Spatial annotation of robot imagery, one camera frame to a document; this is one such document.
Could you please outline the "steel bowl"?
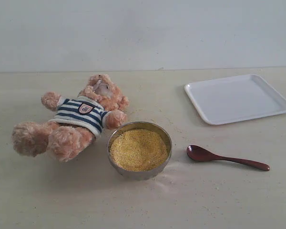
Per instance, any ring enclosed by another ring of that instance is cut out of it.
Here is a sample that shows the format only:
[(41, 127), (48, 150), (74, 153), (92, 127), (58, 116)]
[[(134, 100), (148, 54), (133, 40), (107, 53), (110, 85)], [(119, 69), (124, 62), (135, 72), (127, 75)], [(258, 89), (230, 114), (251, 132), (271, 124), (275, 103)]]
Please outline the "steel bowl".
[[(149, 171), (143, 171), (143, 172), (134, 172), (134, 171), (127, 171), (124, 170), (123, 168), (119, 167), (117, 164), (114, 163), (111, 155), (110, 155), (110, 148), (112, 146), (113, 141), (120, 136), (121, 134), (123, 134), (126, 131), (129, 130), (134, 130), (134, 129), (146, 129), (146, 130), (150, 130), (153, 132), (158, 133), (162, 140), (164, 141), (166, 148), (167, 148), (167, 152), (168, 152), (168, 158), (167, 160), (162, 163), (160, 166), (149, 170)], [(131, 180), (148, 180), (151, 179), (155, 176), (157, 176), (159, 173), (161, 173), (165, 166), (168, 164), (171, 155), (172, 155), (172, 140), (169, 136), (169, 134), (160, 126), (150, 123), (150, 122), (130, 122), (127, 124), (122, 125), (121, 127), (119, 127), (117, 130), (115, 130), (112, 135), (109, 138), (108, 144), (107, 144), (107, 148), (108, 148), (108, 157), (109, 157), (109, 161), (111, 163), (111, 165), (116, 169), (116, 171), (121, 174), (123, 177), (131, 179)]]

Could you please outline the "teddy bear striped sweater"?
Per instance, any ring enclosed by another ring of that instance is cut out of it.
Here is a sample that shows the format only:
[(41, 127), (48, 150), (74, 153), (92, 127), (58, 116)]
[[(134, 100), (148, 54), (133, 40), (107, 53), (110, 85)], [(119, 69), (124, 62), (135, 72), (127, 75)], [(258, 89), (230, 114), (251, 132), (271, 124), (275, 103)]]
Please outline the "teddy bear striped sweater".
[(75, 158), (102, 134), (125, 122), (129, 99), (107, 74), (89, 78), (73, 99), (46, 92), (41, 103), (55, 116), (47, 122), (22, 122), (12, 131), (13, 149), (21, 156), (49, 153), (60, 162)]

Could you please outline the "white rectangular tray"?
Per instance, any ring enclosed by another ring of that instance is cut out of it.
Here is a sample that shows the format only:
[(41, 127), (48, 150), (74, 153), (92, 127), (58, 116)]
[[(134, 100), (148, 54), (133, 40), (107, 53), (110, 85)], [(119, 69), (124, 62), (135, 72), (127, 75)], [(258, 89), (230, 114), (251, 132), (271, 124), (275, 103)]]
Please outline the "white rectangular tray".
[(286, 114), (286, 98), (256, 74), (192, 82), (184, 90), (209, 125)]

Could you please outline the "dark red wooden spoon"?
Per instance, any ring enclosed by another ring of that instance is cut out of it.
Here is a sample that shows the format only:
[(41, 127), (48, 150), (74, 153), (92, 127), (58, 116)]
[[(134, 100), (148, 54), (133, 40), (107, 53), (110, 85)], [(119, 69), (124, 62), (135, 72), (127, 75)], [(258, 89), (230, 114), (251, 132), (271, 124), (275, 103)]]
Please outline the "dark red wooden spoon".
[(234, 157), (225, 157), (216, 155), (200, 146), (196, 145), (189, 145), (186, 148), (186, 153), (189, 158), (196, 162), (210, 162), (210, 161), (229, 161), (234, 163), (239, 163), (245, 166), (253, 167), (259, 169), (261, 171), (269, 171), (270, 166), (261, 162), (241, 159), (241, 158), (234, 158)]

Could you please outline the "yellow millet grains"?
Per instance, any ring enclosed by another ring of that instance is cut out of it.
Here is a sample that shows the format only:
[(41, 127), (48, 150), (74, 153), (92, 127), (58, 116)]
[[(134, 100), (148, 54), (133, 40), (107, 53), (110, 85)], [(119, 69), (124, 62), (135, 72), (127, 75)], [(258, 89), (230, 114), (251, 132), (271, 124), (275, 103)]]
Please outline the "yellow millet grains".
[(110, 155), (115, 164), (127, 171), (152, 170), (168, 158), (161, 136), (146, 129), (129, 130), (112, 143)]

